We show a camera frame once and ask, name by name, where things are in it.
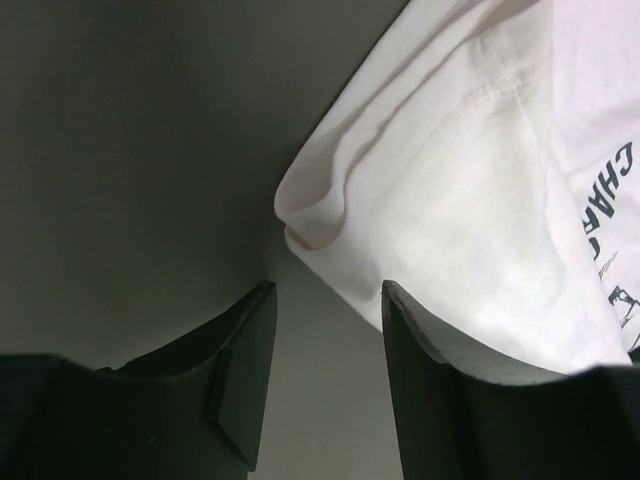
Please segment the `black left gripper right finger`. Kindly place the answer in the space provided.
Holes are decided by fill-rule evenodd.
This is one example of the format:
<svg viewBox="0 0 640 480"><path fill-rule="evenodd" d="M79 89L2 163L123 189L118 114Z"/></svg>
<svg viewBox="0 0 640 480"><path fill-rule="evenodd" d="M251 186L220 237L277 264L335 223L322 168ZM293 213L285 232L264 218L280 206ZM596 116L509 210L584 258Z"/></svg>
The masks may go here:
<svg viewBox="0 0 640 480"><path fill-rule="evenodd" d="M386 363L407 479L635 479L639 369L558 375L474 340L393 281Z"/></svg>

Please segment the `white green ringer t-shirt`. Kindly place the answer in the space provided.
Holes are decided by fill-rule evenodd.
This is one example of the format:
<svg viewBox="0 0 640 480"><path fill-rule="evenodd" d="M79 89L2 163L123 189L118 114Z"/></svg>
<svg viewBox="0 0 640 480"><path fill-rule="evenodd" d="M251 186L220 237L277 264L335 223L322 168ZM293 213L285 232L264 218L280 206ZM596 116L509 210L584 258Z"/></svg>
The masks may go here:
<svg viewBox="0 0 640 480"><path fill-rule="evenodd" d="M366 321L400 284L558 374L639 348L639 5L412 1L278 186L286 242Z"/></svg>

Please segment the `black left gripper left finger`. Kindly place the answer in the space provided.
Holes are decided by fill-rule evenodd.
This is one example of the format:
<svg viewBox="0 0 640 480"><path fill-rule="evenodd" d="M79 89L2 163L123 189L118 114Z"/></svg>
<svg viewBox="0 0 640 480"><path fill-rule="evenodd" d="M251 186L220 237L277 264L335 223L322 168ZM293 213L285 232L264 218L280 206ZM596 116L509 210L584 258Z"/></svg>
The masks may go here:
<svg viewBox="0 0 640 480"><path fill-rule="evenodd" d="M263 282L118 369L3 356L2 477L246 478L257 466L276 324L277 289Z"/></svg>

